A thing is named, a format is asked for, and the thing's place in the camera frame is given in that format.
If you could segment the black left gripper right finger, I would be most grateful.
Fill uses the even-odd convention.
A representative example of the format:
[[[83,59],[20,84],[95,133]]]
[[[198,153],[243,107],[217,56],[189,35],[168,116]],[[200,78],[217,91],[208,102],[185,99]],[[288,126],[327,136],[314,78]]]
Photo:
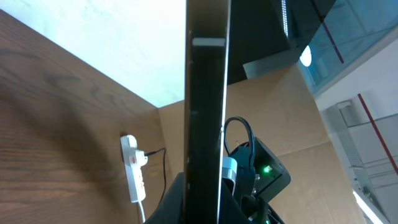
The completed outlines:
[[[221,181],[220,195],[220,224],[250,224],[248,217],[241,211],[241,208],[231,195],[229,188]]]

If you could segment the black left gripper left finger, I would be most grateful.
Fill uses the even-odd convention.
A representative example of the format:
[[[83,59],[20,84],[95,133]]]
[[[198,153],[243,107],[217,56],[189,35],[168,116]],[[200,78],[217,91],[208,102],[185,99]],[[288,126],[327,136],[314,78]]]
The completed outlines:
[[[184,173],[180,172],[174,179],[155,212],[145,224],[179,224],[183,223],[183,190]]]

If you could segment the Samsung Galaxy smartphone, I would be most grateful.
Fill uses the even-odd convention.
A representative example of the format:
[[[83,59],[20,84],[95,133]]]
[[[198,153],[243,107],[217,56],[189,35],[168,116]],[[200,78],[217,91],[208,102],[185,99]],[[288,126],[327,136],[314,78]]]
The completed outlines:
[[[183,220],[220,220],[230,0],[186,1]]]

